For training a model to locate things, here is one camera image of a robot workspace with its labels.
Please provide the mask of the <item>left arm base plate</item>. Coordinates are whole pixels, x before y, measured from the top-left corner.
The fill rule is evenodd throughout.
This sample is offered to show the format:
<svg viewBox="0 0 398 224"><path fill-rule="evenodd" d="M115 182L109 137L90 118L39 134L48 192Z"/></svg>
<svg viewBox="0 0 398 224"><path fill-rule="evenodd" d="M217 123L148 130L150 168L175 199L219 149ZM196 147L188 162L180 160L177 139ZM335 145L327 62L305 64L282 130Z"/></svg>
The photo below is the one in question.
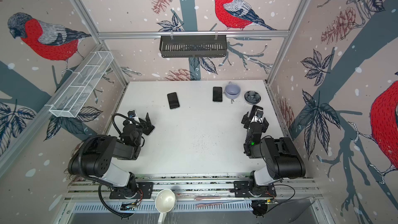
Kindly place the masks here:
<svg viewBox="0 0 398 224"><path fill-rule="evenodd" d="M138 182L125 187L112 188L109 198L112 200L150 199L152 191L152 182Z"/></svg>

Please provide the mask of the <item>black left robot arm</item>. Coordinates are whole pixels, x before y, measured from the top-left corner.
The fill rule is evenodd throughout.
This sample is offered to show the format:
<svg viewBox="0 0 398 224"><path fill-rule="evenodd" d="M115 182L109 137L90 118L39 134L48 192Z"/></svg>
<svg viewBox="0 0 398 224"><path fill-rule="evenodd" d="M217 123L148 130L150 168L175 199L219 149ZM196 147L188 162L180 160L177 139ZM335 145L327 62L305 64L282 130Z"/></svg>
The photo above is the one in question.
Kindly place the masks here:
<svg viewBox="0 0 398 224"><path fill-rule="evenodd" d="M97 135L86 139L68 164L69 174L107 186L113 200L150 199L153 183L138 183L132 172L121 169L112 159L137 160L145 145L143 135L149 136L155 126L148 114L142 119L136 111L129 111L127 116L113 114L112 124L118 136Z"/></svg>

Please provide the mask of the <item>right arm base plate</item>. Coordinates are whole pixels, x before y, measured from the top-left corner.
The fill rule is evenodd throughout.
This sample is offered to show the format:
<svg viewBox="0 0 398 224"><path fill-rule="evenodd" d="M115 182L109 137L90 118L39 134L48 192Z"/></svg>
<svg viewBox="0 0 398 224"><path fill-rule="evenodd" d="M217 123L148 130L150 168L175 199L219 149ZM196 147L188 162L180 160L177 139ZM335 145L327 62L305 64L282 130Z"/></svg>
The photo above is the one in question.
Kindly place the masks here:
<svg viewBox="0 0 398 224"><path fill-rule="evenodd" d="M246 180L233 182L233 188L230 189L237 198L275 198L276 191L273 184L258 186Z"/></svg>

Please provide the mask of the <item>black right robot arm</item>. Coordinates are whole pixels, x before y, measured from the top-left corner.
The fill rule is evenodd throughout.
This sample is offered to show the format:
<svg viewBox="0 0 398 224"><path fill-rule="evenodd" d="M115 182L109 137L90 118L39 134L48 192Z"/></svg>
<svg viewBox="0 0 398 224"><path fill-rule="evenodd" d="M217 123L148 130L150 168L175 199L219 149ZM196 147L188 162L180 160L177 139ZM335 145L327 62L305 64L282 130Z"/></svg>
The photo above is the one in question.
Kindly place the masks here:
<svg viewBox="0 0 398 224"><path fill-rule="evenodd" d="M251 196L273 197L271 190L275 182L306 175L304 162L289 137L275 139L270 135L262 136L269 127L262 110L248 112L241 123L247 130L244 154L265 163L264 168L250 173L248 192Z"/></svg>

